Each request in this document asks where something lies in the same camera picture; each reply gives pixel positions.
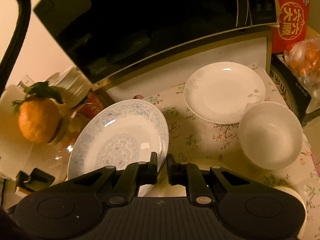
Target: tablecloth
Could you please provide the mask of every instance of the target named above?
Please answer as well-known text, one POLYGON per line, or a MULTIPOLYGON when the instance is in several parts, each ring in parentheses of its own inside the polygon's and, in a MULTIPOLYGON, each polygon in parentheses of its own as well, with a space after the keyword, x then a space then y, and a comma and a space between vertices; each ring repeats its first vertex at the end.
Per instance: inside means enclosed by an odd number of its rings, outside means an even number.
MULTIPOLYGON (((286 105, 265 70, 255 65, 248 67, 263 80, 266 87, 265 101, 286 105)), ((184 86, 185 83, 177 84, 168 90, 144 97, 157 106, 167 120, 170 136, 168 153, 172 153, 177 162, 194 163, 200 169, 208 170, 210 166, 218 164, 265 185, 294 189, 301 195, 307 208, 307 225, 301 239, 320 239, 320 176, 306 136, 303 135, 299 157, 291 165, 277 171, 256 168, 243 155, 237 139, 238 125, 219 126, 197 117, 185 103, 184 86)), ((169 186, 165 168, 158 181, 147 196, 185 195, 184 187, 169 186)))

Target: patterned plate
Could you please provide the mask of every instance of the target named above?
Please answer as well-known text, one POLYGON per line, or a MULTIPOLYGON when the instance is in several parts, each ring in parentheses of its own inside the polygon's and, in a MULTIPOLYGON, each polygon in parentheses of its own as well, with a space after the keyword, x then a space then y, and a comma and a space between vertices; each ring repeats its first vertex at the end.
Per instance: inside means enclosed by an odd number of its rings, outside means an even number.
POLYGON ((157 107, 139 99, 115 103, 80 134, 69 159, 68 179, 107 165, 123 170, 129 163, 148 162, 152 151, 158 153, 159 170, 168 145, 167 122, 157 107))
POLYGON ((216 62, 194 72, 184 97, 200 118, 217 124, 239 123, 245 111, 264 101, 266 88, 250 68, 234 62, 216 62))

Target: red box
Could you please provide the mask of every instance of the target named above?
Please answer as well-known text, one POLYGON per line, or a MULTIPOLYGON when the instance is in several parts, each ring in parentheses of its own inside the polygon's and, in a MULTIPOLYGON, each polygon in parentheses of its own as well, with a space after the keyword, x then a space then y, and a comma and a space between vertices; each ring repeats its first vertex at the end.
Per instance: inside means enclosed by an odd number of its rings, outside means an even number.
POLYGON ((272 28, 272 53, 304 40, 307 31, 309 0, 275 0, 279 28, 272 28))

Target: bag of oranges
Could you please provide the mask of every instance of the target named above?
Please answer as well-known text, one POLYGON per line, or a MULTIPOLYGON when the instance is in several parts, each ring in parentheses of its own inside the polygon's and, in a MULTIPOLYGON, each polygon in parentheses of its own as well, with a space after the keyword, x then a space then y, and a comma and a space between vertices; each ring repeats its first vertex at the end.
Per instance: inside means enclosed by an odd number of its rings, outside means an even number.
POLYGON ((299 83, 320 100, 320 37, 292 44, 284 51, 284 59, 299 83))

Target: black microwave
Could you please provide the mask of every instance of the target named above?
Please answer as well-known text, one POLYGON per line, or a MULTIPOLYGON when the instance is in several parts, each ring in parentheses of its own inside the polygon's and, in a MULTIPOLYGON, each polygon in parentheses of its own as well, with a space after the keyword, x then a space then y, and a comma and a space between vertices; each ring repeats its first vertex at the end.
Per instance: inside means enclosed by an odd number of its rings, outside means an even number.
POLYGON ((186 43, 277 22, 275 0, 41 0, 34 12, 92 83, 186 43))

